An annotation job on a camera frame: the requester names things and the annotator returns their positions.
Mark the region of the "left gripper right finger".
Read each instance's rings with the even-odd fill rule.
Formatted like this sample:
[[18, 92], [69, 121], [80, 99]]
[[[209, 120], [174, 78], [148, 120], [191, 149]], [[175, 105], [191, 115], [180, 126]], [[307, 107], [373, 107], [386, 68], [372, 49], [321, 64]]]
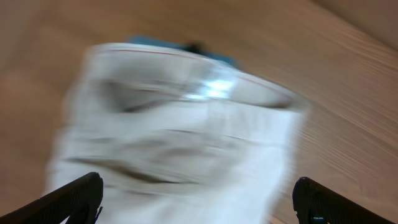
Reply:
[[296, 181], [292, 200], [300, 224], [393, 224], [308, 177]]

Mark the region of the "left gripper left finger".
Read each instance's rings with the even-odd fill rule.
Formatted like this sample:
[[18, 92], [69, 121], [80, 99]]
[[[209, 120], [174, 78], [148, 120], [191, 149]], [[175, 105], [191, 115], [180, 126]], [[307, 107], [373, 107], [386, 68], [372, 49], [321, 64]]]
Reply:
[[1, 224], [95, 224], [102, 212], [103, 180], [86, 175], [1, 217]]

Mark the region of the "beige khaki shorts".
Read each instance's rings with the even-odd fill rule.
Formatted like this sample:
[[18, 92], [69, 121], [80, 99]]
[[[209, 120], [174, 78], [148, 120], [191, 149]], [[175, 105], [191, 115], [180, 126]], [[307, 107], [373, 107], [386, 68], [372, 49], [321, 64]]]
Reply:
[[264, 223], [294, 174], [309, 110], [203, 55], [96, 45], [68, 94], [45, 189], [99, 173], [100, 223]]

